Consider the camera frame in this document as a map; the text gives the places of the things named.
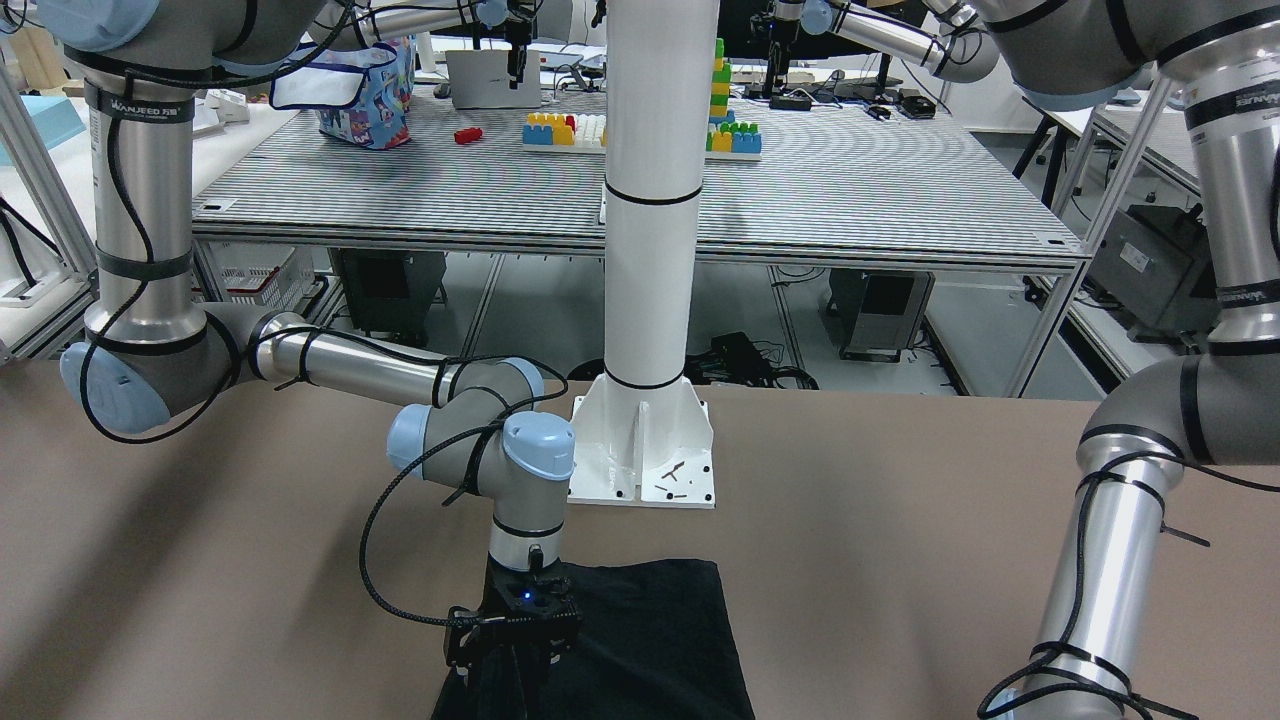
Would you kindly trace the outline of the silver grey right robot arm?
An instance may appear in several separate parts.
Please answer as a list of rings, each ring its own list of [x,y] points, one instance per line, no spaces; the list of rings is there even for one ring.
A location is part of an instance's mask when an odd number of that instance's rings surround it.
[[[315,325],[282,302],[225,301],[197,278],[189,155],[196,99],[302,70],[374,38],[358,1],[42,1],[38,18],[84,72],[95,132],[99,300],[61,377],[93,428],[145,445],[184,429],[248,379],[311,384],[404,411],[401,477],[493,503],[480,609],[457,630],[572,626],[559,559],[573,432],[529,357],[447,357]]]

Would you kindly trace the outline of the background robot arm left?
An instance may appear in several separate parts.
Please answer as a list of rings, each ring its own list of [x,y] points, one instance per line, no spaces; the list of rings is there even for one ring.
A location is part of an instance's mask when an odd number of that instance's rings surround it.
[[[308,37],[337,51],[461,26],[498,28],[509,45],[507,76],[512,90],[525,85],[529,45],[536,28],[536,1],[443,1],[438,5],[328,1],[307,29]]]

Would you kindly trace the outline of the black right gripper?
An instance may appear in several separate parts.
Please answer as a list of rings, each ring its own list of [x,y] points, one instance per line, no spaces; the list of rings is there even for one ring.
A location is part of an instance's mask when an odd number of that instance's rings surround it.
[[[489,557],[483,593],[483,625],[572,625],[572,583],[566,568],[567,564],[557,559],[548,568],[522,571]]]

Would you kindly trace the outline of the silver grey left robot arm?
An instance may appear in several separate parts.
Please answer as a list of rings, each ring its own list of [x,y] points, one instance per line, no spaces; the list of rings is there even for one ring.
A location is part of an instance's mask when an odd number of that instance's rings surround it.
[[[1083,478],[1039,641],[980,719],[1148,717],[1135,662],[1166,498],[1188,468],[1277,462],[1275,1],[978,1],[1041,108],[1102,102],[1144,64],[1185,90],[1220,315],[1208,348],[1123,382],[1076,450]]]

